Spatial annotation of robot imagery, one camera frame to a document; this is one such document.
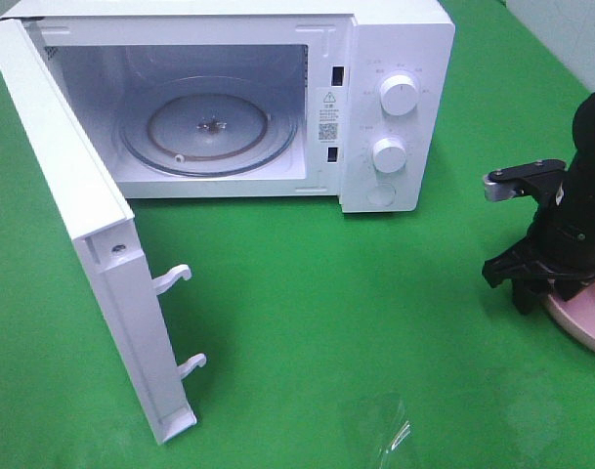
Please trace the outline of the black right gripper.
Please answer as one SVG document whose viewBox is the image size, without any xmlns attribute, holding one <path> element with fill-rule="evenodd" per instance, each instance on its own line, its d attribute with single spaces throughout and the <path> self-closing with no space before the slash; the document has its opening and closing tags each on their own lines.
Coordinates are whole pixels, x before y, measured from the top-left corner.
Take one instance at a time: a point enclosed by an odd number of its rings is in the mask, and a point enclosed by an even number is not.
<svg viewBox="0 0 595 469">
<path fill-rule="evenodd" d="M 595 277 L 595 150 L 576 153 L 526 238 L 486 260 L 482 276 L 492 288 L 513 279 L 512 302 L 522 315 L 551 292 L 546 278 Z"/>
</svg>

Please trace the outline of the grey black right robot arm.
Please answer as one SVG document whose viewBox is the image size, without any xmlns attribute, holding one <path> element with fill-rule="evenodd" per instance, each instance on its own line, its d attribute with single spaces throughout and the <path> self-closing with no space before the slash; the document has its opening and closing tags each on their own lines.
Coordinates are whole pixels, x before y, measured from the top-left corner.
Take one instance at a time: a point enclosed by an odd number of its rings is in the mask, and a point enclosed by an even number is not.
<svg viewBox="0 0 595 469">
<path fill-rule="evenodd" d="M 568 301 L 595 279 L 595 93 L 576 110 L 574 159 L 555 195 L 539 206 L 525 236 L 539 279 L 514 279 L 513 302 L 529 313 L 555 291 Z"/>
</svg>

